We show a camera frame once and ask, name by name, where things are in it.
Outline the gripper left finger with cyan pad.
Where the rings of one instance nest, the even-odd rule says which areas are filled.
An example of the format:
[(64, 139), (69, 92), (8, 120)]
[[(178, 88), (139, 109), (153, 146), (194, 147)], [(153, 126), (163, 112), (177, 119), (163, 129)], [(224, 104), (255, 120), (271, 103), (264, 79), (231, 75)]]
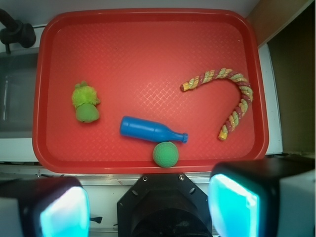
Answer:
[(89, 226), (88, 194), (75, 177), (0, 183), (2, 237), (87, 237)]

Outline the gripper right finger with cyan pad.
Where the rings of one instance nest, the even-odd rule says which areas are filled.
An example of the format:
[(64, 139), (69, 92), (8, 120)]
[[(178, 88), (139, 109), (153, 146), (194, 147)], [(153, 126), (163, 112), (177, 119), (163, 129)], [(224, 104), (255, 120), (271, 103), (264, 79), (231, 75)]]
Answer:
[(221, 237), (313, 237), (315, 160), (221, 162), (211, 172), (208, 205)]

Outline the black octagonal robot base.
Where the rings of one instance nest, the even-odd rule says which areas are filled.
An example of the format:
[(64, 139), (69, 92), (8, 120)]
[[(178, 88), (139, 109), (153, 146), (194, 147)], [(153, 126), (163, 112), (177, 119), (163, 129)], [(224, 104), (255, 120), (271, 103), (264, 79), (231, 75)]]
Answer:
[(144, 174), (117, 202), (120, 237), (210, 237), (208, 196), (183, 173)]

